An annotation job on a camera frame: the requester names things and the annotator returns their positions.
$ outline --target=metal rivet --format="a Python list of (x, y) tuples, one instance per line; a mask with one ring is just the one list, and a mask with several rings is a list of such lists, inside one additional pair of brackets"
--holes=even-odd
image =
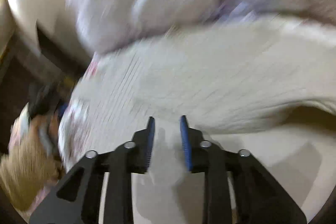
[(202, 141), (199, 145), (201, 147), (207, 148), (207, 147), (211, 146), (211, 142), (209, 142), (209, 141)]
[(96, 157), (98, 155), (98, 153), (94, 150), (90, 150), (90, 151), (87, 151), (85, 153), (85, 156), (89, 159), (93, 159), (94, 157)]
[(124, 144), (124, 147), (127, 149), (135, 147), (135, 142), (127, 142)]
[(238, 153), (241, 157), (248, 157), (249, 155), (251, 155), (251, 152), (247, 149), (239, 150)]

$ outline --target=silver screw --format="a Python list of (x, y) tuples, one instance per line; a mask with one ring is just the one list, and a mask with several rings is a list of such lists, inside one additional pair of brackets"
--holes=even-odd
[(89, 159), (93, 159), (94, 157), (96, 157), (98, 155), (98, 153), (94, 150), (90, 150), (90, 151), (87, 151), (85, 153), (85, 156)]
[(202, 141), (199, 145), (201, 147), (203, 147), (203, 148), (207, 148), (207, 147), (211, 146), (211, 142), (209, 142), (209, 141)]
[(124, 147), (127, 149), (135, 147), (135, 142), (127, 142), (124, 144)]
[(241, 157), (248, 157), (249, 155), (251, 155), (251, 152), (247, 149), (239, 150), (238, 153)]

